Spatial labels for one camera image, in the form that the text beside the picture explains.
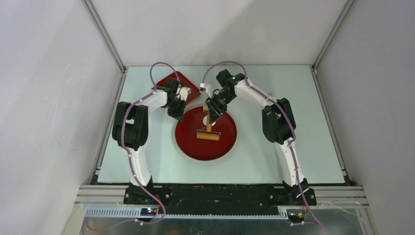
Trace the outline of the wooden dough roller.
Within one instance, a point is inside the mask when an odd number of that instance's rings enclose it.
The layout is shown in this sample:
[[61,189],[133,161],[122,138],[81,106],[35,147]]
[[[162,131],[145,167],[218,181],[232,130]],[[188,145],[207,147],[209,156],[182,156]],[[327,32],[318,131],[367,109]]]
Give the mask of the wooden dough roller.
[[203,111],[206,113],[208,118],[207,126],[205,130],[197,130],[196,138],[201,140],[219,141],[221,133],[212,131],[212,126],[209,122],[208,106],[206,104],[203,106]]

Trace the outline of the round red plate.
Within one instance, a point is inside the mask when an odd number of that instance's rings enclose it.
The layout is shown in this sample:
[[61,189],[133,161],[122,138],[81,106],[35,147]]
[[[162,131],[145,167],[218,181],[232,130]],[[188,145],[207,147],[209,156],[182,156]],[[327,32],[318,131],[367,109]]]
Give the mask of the round red plate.
[[175,128],[178,147],[189,157],[211,161],[223,157],[234,146],[237,128],[234,119],[225,113],[212,124],[207,124],[208,113],[203,106],[190,109]]

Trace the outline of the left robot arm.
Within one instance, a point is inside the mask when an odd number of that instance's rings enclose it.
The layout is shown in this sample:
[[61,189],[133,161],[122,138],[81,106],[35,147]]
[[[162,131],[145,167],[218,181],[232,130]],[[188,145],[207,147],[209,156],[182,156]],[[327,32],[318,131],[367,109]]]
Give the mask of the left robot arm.
[[155,197],[155,191],[147,186],[152,182],[152,176],[143,150],[149,136],[149,115],[159,108],[166,108],[168,116],[182,121],[190,94],[191,88],[168,78],[143,98],[133,103],[121,101],[116,106],[112,138],[126,152],[131,170],[130,183],[140,186],[136,198],[143,204],[151,203]]

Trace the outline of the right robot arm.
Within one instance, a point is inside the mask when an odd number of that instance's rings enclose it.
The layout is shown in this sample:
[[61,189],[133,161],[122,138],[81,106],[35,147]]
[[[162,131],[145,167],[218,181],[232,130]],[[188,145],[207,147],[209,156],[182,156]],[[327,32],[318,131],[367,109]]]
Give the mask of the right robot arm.
[[216,79],[220,89],[214,90],[204,82],[200,84],[200,90],[208,94],[205,100],[209,113],[207,122],[219,120],[235,98],[255,105],[261,111],[262,132],[275,145],[282,166],[285,200],[292,205],[298,204],[304,199],[304,192],[309,186],[296,156],[296,123],[289,100],[275,99],[264,93],[242,73],[231,75],[228,70],[223,70]]

